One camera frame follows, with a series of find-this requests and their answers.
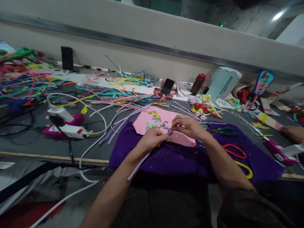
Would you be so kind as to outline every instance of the red scissors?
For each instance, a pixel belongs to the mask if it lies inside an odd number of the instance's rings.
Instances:
[[[226,147],[229,147],[229,146],[232,146],[232,147],[234,147],[235,149],[237,149],[238,151],[240,151],[240,152],[243,154],[243,156],[238,155],[238,154],[236,154],[236,153],[234,153],[234,152],[232,152],[232,151],[226,149]],[[236,145],[233,145],[233,144],[226,144],[226,145],[222,145],[222,147],[225,149],[225,151],[226,151],[227,153],[230,153],[230,154],[232,154],[232,155],[234,155],[234,156],[236,156],[236,157],[238,157],[238,158],[240,158],[240,159],[246,159],[246,158],[247,158],[247,155],[245,154],[245,152],[244,152],[241,148],[237,147]]]

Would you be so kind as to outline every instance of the gray tabletop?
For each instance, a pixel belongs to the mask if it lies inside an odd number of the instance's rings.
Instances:
[[[166,102],[170,105],[167,107],[161,107],[164,109],[167,109],[169,111],[174,111],[180,114],[184,114],[182,111],[175,109],[174,107],[171,107],[171,104],[173,101]],[[183,101],[177,101],[179,104],[183,105],[184,107],[187,107],[190,109],[190,105]],[[94,104],[92,106],[95,109],[100,109],[102,107],[105,107],[105,105],[102,104]],[[82,110],[83,105],[78,103],[77,107],[72,109],[70,107],[67,107],[67,110],[70,113],[80,113]],[[36,118],[36,122],[34,124],[35,127],[46,127],[47,124],[51,124],[50,120],[46,118],[47,116],[47,109],[48,105],[43,104],[40,107],[38,107],[36,110],[33,111],[33,114]],[[101,111],[101,114],[104,116],[104,118],[107,121],[107,124],[110,123],[112,118],[115,116],[116,111],[118,110],[118,107],[111,107],[108,109],[105,109]],[[123,112],[120,114],[116,121],[126,117],[128,114],[130,114],[133,110],[129,110],[126,112]],[[228,112],[224,112],[223,115],[223,121],[219,120],[216,117],[209,116],[208,121],[221,121],[228,124],[233,124],[237,126],[244,134],[246,134],[252,141],[255,143],[258,147],[260,147],[265,153],[269,154],[271,157],[272,155],[269,153],[269,151],[264,147],[263,141],[257,137],[252,130],[243,123],[243,121],[233,115],[231,110],[228,110]],[[275,120],[280,122],[283,125],[294,125],[293,122],[288,120],[285,117],[285,114],[275,109],[276,112],[281,114],[281,116],[273,116]],[[89,109],[89,111],[85,114],[85,121],[83,122],[82,126],[85,127],[88,131],[93,130],[93,132],[98,132],[104,129],[104,123],[102,121],[102,118],[95,114],[92,117],[89,117],[89,115],[92,113],[92,110]],[[131,117],[130,121],[135,121],[138,117],[138,114]],[[30,116],[29,114],[25,114],[21,117],[18,117],[10,122],[10,124],[29,124],[30,123]],[[1,134],[5,134],[6,132],[14,132],[15,130],[19,130],[20,127],[5,127],[1,129]],[[268,129],[264,130],[261,129],[261,132],[267,135],[274,135],[273,137],[270,137],[271,140],[279,142],[283,147],[292,145],[292,143],[284,138],[277,130],[274,129]],[[73,148],[73,154],[75,158],[80,158],[83,152],[96,140],[100,138],[101,135],[96,135],[94,137],[85,137],[85,139],[72,139],[72,148]],[[104,142],[102,145],[97,144],[95,145],[85,156],[85,158],[88,159],[100,159],[100,160],[108,160],[110,158],[113,146],[115,144],[115,141],[117,139],[118,134],[115,135],[112,142],[108,145],[108,141]],[[23,154],[31,154],[31,155],[48,155],[48,156],[62,156],[62,157],[69,157],[69,150],[68,150],[68,141],[67,140],[57,140],[53,141],[52,139],[48,138],[47,136],[41,134],[39,131],[36,130],[27,130],[23,133],[20,133],[15,136],[11,137],[1,137],[0,138],[0,151],[1,152],[11,152],[11,153],[23,153]],[[292,169],[295,171],[296,174],[304,175],[304,171],[298,166],[293,165]]]

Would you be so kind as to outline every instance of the table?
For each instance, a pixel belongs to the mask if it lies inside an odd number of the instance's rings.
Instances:
[[[173,101],[166,100],[166,102],[169,104],[169,107],[161,107],[164,109],[167,109],[169,111],[174,111],[180,114],[184,114],[182,111],[177,110],[173,107],[171,107],[171,104]],[[185,101],[178,101],[179,104],[183,105],[184,107],[187,107],[190,109],[190,105],[186,103]],[[105,107],[105,105],[102,104],[94,104],[93,108],[100,109],[102,107]],[[72,109],[70,107],[66,107],[67,110],[70,113],[80,113],[80,111],[83,108],[83,105],[81,103],[77,103],[77,107]],[[43,104],[41,107],[37,108],[33,111],[34,116],[36,117],[36,123],[34,124],[35,127],[43,127],[47,124],[51,124],[49,119],[46,119],[47,116],[47,109],[48,105]],[[273,116],[275,120],[280,122],[283,125],[294,125],[290,120],[288,120],[284,113],[280,110],[277,110],[276,108],[273,108],[276,112],[281,114],[281,116]],[[107,121],[107,124],[110,123],[112,118],[115,116],[116,111],[118,110],[118,107],[111,107],[108,109],[105,109],[101,112],[101,114],[104,116],[104,118]],[[123,112],[120,114],[116,121],[126,117],[128,114],[130,114],[133,110],[129,110],[126,112]],[[269,154],[271,157],[272,155],[269,153],[269,151],[264,147],[262,144],[263,141],[257,137],[253,131],[243,123],[241,119],[236,117],[231,113],[232,110],[228,109],[228,112],[224,112],[223,115],[223,121],[215,118],[215,117],[208,117],[209,120],[213,121],[221,121],[228,124],[233,124],[241,129],[241,131],[246,134],[253,143],[255,143],[258,147],[260,147],[265,153]],[[92,113],[92,111],[89,109],[87,114],[85,115],[85,121],[83,122],[82,126],[85,127],[88,131],[93,130],[93,132],[101,131],[104,129],[104,123],[101,119],[101,117],[98,114],[95,114],[92,117],[89,117],[89,115]],[[238,113],[239,115],[242,115],[245,117],[246,114],[244,113]],[[138,114],[131,117],[129,121],[135,121]],[[16,118],[11,123],[23,123],[23,124],[29,124],[30,117],[28,114]],[[274,129],[268,129],[264,130],[261,129],[261,132],[267,135],[273,134],[273,137],[270,137],[270,139],[279,142],[283,147],[292,145],[292,143],[284,138],[278,131]],[[73,149],[73,155],[75,157],[75,160],[78,161],[83,152],[96,140],[100,138],[101,135],[96,136],[90,136],[85,137],[85,139],[72,139],[72,149]],[[114,147],[114,144],[116,142],[118,134],[115,135],[114,139],[110,144],[107,144],[108,142],[104,142],[102,145],[97,144],[95,145],[85,156],[85,159],[83,160],[83,164],[90,164],[90,165],[96,165],[97,167],[101,166],[107,166],[109,162],[109,158],[112,152],[112,149]],[[32,158],[40,161],[49,161],[49,162],[59,162],[59,163],[68,163],[71,164],[71,159],[69,157],[69,151],[68,151],[68,141],[67,140],[57,140],[53,141],[52,139],[48,138],[47,136],[41,134],[38,131],[35,130],[28,130],[24,133],[18,134],[16,136],[11,137],[1,137],[0,138],[0,155],[4,156],[19,156],[19,157],[26,157],[26,158]],[[297,165],[293,165],[291,167],[293,171],[298,175],[304,175],[304,171]]]

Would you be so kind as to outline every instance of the purple felt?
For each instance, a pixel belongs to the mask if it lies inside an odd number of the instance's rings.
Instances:
[[[214,129],[218,125],[209,124],[209,127]],[[282,176],[284,167],[257,147],[239,128],[231,124],[221,125],[220,127],[234,127],[233,132],[240,134],[237,137],[221,136],[220,134],[213,134],[213,136],[221,145],[234,144],[247,154],[246,160],[229,155],[233,160],[245,164],[252,170],[253,178],[250,179],[251,182],[270,181]],[[109,161],[110,168],[117,168],[141,138],[142,135],[137,134],[132,122],[128,121],[121,130],[113,148]],[[240,154],[233,147],[227,149]],[[199,145],[186,147],[173,142],[164,142],[161,147],[154,149],[151,154],[140,167],[141,170],[163,175],[197,174],[205,177],[210,182],[217,181],[207,152]],[[247,175],[246,169],[242,167],[241,169]]]

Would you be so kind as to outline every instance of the red bottle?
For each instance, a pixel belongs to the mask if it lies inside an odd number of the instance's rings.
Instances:
[[[196,79],[195,82],[193,83],[193,86],[190,90],[190,92],[192,93],[191,95],[196,96],[199,92],[199,90],[201,89],[204,81],[205,81],[206,75],[205,74],[199,74]]]

